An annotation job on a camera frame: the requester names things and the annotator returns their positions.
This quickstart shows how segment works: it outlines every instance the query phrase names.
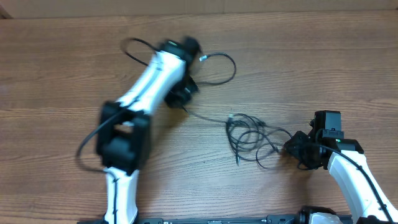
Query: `wood grain surface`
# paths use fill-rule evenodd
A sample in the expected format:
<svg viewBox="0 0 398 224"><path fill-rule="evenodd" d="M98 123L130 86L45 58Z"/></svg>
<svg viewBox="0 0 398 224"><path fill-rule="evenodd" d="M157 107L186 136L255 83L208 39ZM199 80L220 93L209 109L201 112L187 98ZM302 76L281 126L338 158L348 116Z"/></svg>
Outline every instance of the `wood grain surface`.
<svg viewBox="0 0 398 224"><path fill-rule="evenodd" d="M308 132L317 110L341 111L346 137L360 142L398 207L398 11L1 20L0 223L102 216L104 176L79 170L74 155L102 103L124 94L144 70L119 51L119 41L184 35L238 66L232 82L201 88L192 111L218 119L247 113L292 133ZM143 60L151 54L138 44L130 51ZM194 79L221 80L231 71L229 61L214 58ZM285 164L278 170L238 167L223 125L162 105L153 138L139 179L142 217L263 217L302 205L349 213L325 170L300 171L297 161L278 156L264 161ZM100 167L93 146L83 157Z"/></svg>

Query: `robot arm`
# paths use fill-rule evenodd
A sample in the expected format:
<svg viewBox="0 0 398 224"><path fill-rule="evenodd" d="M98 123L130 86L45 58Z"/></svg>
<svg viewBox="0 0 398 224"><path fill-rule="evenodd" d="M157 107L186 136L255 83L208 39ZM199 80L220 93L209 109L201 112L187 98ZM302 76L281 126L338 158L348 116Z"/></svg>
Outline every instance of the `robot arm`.
<svg viewBox="0 0 398 224"><path fill-rule="evenodd" d="M88 223L138 222L136 189L150 152L151 117L162 100L180 108L198 91L190 71L200 54L193 38L186 37L182 44L166 40L136 84L117 102L104 104L100 124L106 125L98 131L96 152L106 167L108 209L102 220ZM118 130L120 124L131 126L131 132Z"/></svg>
<svg viewBox="0 0 398 224"><path fill-rule="evenodd" d="M370 172L362 147L357 140L344 138L344 132L341 130L340 112L317 111L310 125L313 129L308 135L298 131L291 140L285 143L286 151L309 169L317 169L323 166L324 169L329 170L347 201L353 216L353 223L368 223L369 220L372 221L371 223L388 223L388 219L365 176L341 154L347 156L361 166L369 176L381 201L383 201L384 205L382 206L385 206L392 219L398 222L398 211L388 201ZM319 217L314 215L316 213L316 209L312 210L311 213L307 212L306 215L309 220L307 223L319 221L311 219Z"/></svg>

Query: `white plastic part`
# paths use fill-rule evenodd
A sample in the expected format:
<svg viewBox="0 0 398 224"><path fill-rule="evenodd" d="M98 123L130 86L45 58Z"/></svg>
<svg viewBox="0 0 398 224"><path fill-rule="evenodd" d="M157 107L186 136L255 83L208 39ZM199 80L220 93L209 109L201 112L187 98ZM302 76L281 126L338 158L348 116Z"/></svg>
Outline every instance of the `white plastic part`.
<svg viewBox="0 0 398 224"><path fill-rule="evenodd" d="M184 60L168 52L157 52L138 81L117 102L127 106L140 94L138 101L129 110L143 110L145 114L152 115L170 89L182 80L184 73Z"/></svg>
<svg viewBox="0 0 398 224"><path fill-rule="evenodd" d="M308 224L343 224L337 215L317 212L310 215Z"/></svg>
<svg viewBox="0 0 398 224"><path fill-rule="evenodd" d="M368 174L377 189L381 200L387 205L388 212L392 219L395 222L398 222L398 211L394 206L392 206L381 190L379 184L377 184L374 179L366 163L365 155L359 154L356 151L342 151L342 153L363 167L364 171ZM362 175L361 171L357 170L352 163L337 153L332 153L329 159L328 170L330 175L337 181L337 184L347 201L354 223L358 221L359 217L368 217L369 215L374 215L379 220L387 221L387 217L384 212L379 209L380 205L378 204L364 175Z"/></svg>
<svg viewBox="0 0 398 224"><path fill-rule="evenodd" d="M118 195L116 198L117 224L132 224L137 217L136 192L139 170L135 170L131 176L115 167L105 168L106 172L112 172L118 179ZM108 209L105 214L105 221L114 224L114 178L106 174L106 188L108 190Z"/></svg>

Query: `wooden table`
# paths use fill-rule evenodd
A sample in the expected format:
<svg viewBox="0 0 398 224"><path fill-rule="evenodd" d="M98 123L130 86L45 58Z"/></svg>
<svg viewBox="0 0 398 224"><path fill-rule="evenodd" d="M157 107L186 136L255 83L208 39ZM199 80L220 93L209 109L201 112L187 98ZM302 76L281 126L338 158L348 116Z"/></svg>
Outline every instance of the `wooden table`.
<svg viewBox="0 0 398 224"><path fill-rule="evenodd" d="M203 87L191 110L219 119L247 113L293 133L308 132L317 110L341 111L346 137L360 142L398 207L397 11L1 20L0 223L102 216L104 176L79 170L74 155L102 103L124 94L144 70L119 51L119 41L184 35L238 65L232 82ZM130 51L150 57L138 44ZM221 80L231 71L215 58L194 79ZM100 167L93 147L83 158ZM254 162L238 167L222 124L163 105L137 205L142 217L163 218L263 217L302 205L349 213L327 171L300 171L287 161L277 171Z"/></svg>

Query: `wall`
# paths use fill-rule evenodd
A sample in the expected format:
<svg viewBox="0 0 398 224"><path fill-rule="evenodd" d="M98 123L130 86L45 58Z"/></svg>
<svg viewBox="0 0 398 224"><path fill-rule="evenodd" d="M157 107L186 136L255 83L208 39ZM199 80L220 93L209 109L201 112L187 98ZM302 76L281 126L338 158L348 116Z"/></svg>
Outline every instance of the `wall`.
<svg viewBox="0 0 398 224"><path fill-rule="evenodd" d="M0 0L13 18L396 9L398 0Z"/></svg>

